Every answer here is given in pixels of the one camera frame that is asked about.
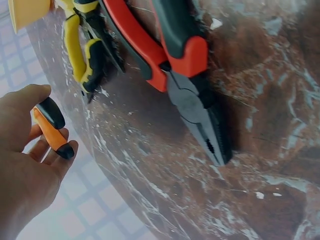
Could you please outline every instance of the marble surface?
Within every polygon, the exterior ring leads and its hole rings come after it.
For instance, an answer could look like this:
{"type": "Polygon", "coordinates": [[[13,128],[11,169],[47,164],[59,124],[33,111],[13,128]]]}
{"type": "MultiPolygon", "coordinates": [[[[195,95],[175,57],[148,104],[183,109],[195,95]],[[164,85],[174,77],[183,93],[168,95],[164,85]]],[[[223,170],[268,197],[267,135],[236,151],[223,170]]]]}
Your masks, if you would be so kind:
{"type": "MultiPolygon", "coordinates": [[[[158,37],[149,1],[127,2],[158,37]]],[[[74,128],[159,239],[320,239],[320,2],[190,3],[234,147],[220,168],[121,45],[126,74],[111,72],[86,105],[63,46],[63,11],[28,33],[74,128]]]]}

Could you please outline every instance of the pliers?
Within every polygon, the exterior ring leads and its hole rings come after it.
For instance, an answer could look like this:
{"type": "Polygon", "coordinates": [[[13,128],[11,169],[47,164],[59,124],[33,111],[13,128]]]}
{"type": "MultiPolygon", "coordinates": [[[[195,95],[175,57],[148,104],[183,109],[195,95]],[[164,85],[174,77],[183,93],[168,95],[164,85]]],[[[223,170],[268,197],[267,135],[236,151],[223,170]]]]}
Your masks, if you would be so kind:
{"type": "Polygon", "coordinates": [[[80,83],[88,102],[105,74],[107,59],[120,72],[124,72],[123,61],[118,57],[112,37],[106,32],[100,17],[98,0],[56,0],[66,16],[64,22],[64,45],[73,70],[74,79],[80,83]],[[88,42],[84,55],[79,41],[79,26],[88,42]]]}
{"type": "Polygon", "coordinates": [[[32,113],[50,147],[64,159],[71,159],[74,150],[59,131],[66,125],[65,118],[52,98],[37,104],[32,113]]]}
{"type": "Polygon", "coordinates": [[[142,76],[160,92],[168,92],[211,161],[216,166],[228,163],[233,154],[226,121],[206,76],[207,42],[185,0],[151,0],[162,46],[143,29],[124,0],[99,2],[142,76]]]}

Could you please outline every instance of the tiled floor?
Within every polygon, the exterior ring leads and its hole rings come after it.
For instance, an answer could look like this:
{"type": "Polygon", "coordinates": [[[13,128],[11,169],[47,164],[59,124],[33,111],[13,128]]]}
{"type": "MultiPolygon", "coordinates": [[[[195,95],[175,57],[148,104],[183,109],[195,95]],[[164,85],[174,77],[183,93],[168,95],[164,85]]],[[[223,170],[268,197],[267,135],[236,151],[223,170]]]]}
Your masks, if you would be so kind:
{"type": "MultiPolygon", "coordinates": [[[[0,97],[32,83],[48,81],[26,30],[15,35],[10,18],[1,19],[0,97]]],[[[18,240],[155,240],[104,176],[70,122],[67,118],[70,138],[80,144],[78,157],[54,203],[31,221],[18,240]]]]}

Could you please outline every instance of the orange and black screwdriver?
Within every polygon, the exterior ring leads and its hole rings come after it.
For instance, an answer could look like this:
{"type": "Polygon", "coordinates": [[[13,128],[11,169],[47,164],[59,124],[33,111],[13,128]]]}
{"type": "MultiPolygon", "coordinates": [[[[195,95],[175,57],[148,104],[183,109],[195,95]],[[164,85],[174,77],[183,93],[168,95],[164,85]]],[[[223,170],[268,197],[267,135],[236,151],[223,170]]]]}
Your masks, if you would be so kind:
{"type": "Polygon", "coordinates": [[[50,147],[62,158],[71,159],[75,153],[59,131],[66,122],[55,101],[50,97],[46,98],[33,108],[32,113],[50,147]]]}

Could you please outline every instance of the yellow object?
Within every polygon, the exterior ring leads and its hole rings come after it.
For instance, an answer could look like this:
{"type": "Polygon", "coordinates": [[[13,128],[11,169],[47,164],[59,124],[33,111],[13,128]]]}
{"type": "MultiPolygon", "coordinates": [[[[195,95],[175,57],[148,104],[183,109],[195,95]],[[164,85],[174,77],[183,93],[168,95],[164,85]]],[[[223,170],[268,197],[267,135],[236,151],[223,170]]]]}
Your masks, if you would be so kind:
{"type": "Polygon", "coordinates": [[[14,32],[43,18],[50,10],[50,0],[8,0],[14,32]]]}
{"type": "Polygon", "coordinates": [[[96,42],[101,41],[98,38],[95,39],[90,39],[86,45],[84,46],[84,55],[85,55],[85,60],[86,60],[86,70],[84,75],[81,78],[81,87],[82,90],[85,93],[89,93],[85,88],[84,88],[84,83],[89,82],[89,76],[92,76],[94,70],[92,69],[92,67],[90,66],[90,58],[91,58],[91,54],[90,54],[90,48],[93,44],[95,44],[96,42]]]}
{"type": "Polygon", "coordinates": [[[82,55],[79,42],[78,27],[80,25],[80,17],[74,14],[67,18],[64,22],[64,45],[68,52],[69,61],[73,69],[74,79],[80,83],[86,72],[86,63],[82,55]]]}
{"type": "Polygon", "coordinates": [[[84,3],[84,4],[73,2],[74,7],[79,12],[82,12],[84,14],[95,10],[96,7],[98,6],[98,4],[99,4],[98,0],[93,1],[93,2],[89,2],[89,3],[84,3]]]}
{"type": "Polygon", "coordinates": [[[75,14],[73,0],[55,0],[55,3],[57,3],[57,5],[64,10],[66,18],[69,18],[75,14]]]}

